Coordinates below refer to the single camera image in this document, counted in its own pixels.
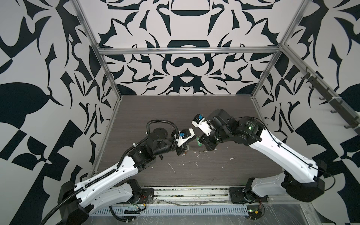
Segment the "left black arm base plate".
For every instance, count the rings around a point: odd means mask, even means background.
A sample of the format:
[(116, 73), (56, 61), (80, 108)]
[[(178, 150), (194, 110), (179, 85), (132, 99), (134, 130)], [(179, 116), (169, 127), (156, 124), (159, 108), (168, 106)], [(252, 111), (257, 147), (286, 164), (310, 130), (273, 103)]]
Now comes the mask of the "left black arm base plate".
[(153, 188), (142, 188), (140, 194), (135, 194), (129, 201), (118, 202), (116, 204), (133, 204), (133, 203), (148, 203), (153, 201), (154, 189)]

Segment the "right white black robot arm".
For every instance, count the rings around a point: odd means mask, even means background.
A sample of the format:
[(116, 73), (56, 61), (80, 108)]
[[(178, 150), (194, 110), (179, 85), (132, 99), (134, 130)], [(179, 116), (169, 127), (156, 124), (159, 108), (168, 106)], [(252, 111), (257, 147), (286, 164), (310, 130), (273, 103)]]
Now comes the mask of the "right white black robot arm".
[(325, 182), (321, 179), (326, 172), (326, 163), (309, 159), (276, 138), (255, 117), (234, 118), (225, 110), (215, 110), (209, 118), (198, 114), (192, 124), (203, 135), (200, 143), (208, 151), (225, 142), (234, 142), (250, 147), (282, 167), (282, 173), (267, 178), (249, 178), (243, 189), (230, 188), (231, 202), (246, 204), (262, 201), (269, 195), (289, 195), (309, 203), (325, 193)]

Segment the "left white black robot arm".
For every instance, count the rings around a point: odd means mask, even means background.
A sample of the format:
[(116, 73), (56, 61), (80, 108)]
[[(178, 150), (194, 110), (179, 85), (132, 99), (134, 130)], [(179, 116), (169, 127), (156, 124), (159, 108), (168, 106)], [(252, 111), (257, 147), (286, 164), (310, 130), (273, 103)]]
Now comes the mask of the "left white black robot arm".
[(68, 181), (61, 186), (58, 198), (61, 225), (80, 225), (97, 210), (116, 203), (135, 203), (142, 189), (132, 177), (150, 167), (164, 153), (183, 154), (188, 142), (195, 139), (194, 130), (175, 130), (169, 136), (164, 128), (156, 128), (134, 143), (120, 161), (103, 172), (78, 183)]

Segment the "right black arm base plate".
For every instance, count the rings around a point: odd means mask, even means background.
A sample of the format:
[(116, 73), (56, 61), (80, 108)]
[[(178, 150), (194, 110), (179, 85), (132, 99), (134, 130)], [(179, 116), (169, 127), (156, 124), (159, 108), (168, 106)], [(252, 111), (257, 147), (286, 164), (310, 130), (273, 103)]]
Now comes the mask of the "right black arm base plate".
[(233, 204), (250, 204), (259, 202), (268, 202), (269, 196), (257, 196), (250, 188), (247, 187), (230, 187), (230, 200)]

